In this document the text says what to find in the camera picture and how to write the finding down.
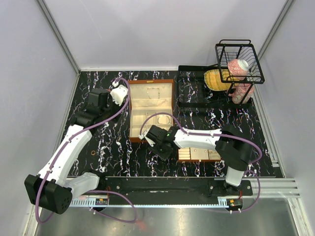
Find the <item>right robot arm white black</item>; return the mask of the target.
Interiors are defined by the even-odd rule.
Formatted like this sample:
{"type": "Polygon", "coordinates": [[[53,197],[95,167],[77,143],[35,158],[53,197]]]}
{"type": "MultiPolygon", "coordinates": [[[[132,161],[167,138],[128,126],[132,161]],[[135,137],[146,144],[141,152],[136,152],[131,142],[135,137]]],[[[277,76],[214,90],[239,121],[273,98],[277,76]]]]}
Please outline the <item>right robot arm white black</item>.
{"type": "Polygon", "coordinates": [[[139,136],[146,140],[151,151],[162,160],[168,159],[176,149],[198,148],[216,151],[227,166],[224,191],[234,195],[241,189],[243,174],[248,168],[253,143],[236,128],[228,125],[216,130],[190,130],[171,126],[168,130],[156,125],[139,136]]]}

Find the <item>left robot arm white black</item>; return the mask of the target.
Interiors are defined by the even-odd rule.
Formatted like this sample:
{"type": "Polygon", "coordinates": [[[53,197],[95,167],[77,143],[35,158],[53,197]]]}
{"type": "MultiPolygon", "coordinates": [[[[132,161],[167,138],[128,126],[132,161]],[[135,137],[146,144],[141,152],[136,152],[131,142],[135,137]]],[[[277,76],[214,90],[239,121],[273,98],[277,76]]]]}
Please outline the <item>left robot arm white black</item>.
{"type": "Polygon", "coordinates": [[[28,175],[24,185],[30,202],[56,214],[63,214],[72,199],[85,192],[100,195],[106,190],[106,182],[95,171],[67,180],[68,173],[83,147],[96,131],[96,124],[117,119],[128,101],[128,89],[119,85],[112,90],[95,88],[71,119],[60,146],[38,172],[28,175]]]}

